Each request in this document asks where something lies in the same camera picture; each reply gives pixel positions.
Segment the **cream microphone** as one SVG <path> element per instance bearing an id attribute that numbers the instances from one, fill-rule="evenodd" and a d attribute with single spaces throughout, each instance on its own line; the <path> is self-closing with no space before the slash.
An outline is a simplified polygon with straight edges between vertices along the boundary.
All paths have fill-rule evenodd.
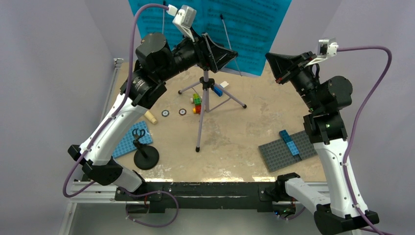
<path id="1" fill-rule="evenodd" d="M 144 117 L 153 125 L 156 125 L 158 123 L 158 120 L 155 118 L 155 116 L 149 111 L 147 110 L 146 113 L 144 114 Z"/>

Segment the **teal sheet music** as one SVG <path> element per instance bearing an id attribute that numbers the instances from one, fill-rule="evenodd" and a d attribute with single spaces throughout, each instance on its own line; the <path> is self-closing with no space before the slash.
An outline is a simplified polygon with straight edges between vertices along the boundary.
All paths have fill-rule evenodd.
<path id="1" fill-rule="evenodd" d="M 211 39 L 238 52 L 227 69 L 260 76 L 291 4 L 289 0 L 204 0 L 203 20 Z"/>
<path id="2" fill-rule="evenodd" d="M 183 5 L 188 5 L 194 8 L 196 16 L 192 24 L 196 33 L 201 34 L 207 32 L 205 27 L 203 7 L 201 0 L 130 0 L 129 5 L 133 14 L 145 4 L 157 3 L 165 5 L 173 5 L 180 9 Z M 160 32 L 163 33 L 167 39 L 168 44 L 172 47 L 178 44 L 183 39 L 183 34 L 172 23 L 173 16 L 168 15 L 162 9 L 151 7 L 144 10 L 138 19 L 138 31 L 143 38 L 149 33 Z"/>

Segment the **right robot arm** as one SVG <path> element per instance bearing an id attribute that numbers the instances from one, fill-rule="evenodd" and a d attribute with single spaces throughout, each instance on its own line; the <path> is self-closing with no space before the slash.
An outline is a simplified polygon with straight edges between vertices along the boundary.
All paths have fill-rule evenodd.
<path id="1" fill-rule="evenodd" d="M 268 52 L 265 55 L 278 84 L 292 83 L 309 109 L 304 129 L 323 166 L 329 195 L 313 189 L 296 173 L 277 177 L 267 193 L 275 201 L 296 199 L 313 214 L 323 235 L 359 235 L 362 229 L 379 222 L 359 193 L 353 170 L 346 162 L 350 147 L 340 111 L 352 103 L 351 82 L 334 76 L 319 80 L 319 66 L 311 65 L 312 52 L 291 56 Z"/>

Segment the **lilac tripod music stand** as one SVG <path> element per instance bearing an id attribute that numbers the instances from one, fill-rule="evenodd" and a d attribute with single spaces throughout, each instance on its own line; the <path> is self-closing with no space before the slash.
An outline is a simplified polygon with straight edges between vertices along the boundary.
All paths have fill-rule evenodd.
<path id="1" fill-rule="evenodd" d="M 225 104 L 229 100 L 234 100 L 236 103 L 241 105 L 244 109 L 247 108 L 247 105 L 244 102 L 237 99 L 231 93 L 229 93 L 225 89 L 222 89 L 220 86 L 218 86 L 218 84 L 216 84 L 215 80 L 213 78 L 209 77 L 209 72 L 206 71 L 206 70 L 203 71 L 203 76 L 199 79 L 199 81 L 193 83 L 192 85 L 190 85 L 188 87 L 185 87 L 181 90 L 178 90 L 178 94 L 182 94 L 187 90 L 193 89 L 194 87 L 198 86 L 199 84 L 202 85 L 203 92 L 202 92 L 202 95 L 201 95 L 202 109 L 201 109 L 201 113 L 200 113 L 198 136 L 197 136 L 196 147 L 195 147 L 196 152 L 200 152 L 200 143 L 201 143 L 201 135 L 202 135 L 202 128 L 203 128 L 203 120 L 204 120 L 204 116 L 205 116 L 206 113 L 209 113 L 210 111 L 215 110 L 216 108 L 218 108 L 221 105 Z M 223 101 L 222 103 L 216 105 L 215 107 L 210 108 L 209 107 L 209 90 L 213 91 L 214 86 L 221 89 L 223 91 L 223 94 L 228 96 L 228 99 Z"/>

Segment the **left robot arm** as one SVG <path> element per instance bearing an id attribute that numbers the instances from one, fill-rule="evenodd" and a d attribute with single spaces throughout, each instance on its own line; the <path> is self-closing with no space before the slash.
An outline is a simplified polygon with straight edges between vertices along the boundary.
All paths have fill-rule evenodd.
<path id="1" fill-rule="evenodd" d="M 146 194 L 143 178 L 113 159 L 113 151 L 134 122 L 166 92 L 167 80 L 192 66 L 218 72 L 238 56 L 214 42 L 207 33 L 194 40 L 183 38 L 174 49 L 162 33 L 146 35 L 136 49 L 137 61 L 120 89 L 113 108 L 97 129 L 80 145 L 71 145 L 69 155 L 93 181 L 114 184 L 133 200 Z"/>

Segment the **black microphone desk stand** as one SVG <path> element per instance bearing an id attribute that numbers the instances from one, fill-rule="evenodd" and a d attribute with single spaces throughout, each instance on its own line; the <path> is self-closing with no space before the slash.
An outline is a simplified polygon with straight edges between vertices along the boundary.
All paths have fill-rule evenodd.
<path id="1" fill-rule="evenodd" d="M 157 165 L 160 155 L 155 147 L 139 141 L 145 134 L 144 129 L 135 128 L 132 130 L 133 145 L 137 149 L 134 154 L 134 163 L 141 170 L 150 170 Z"/>

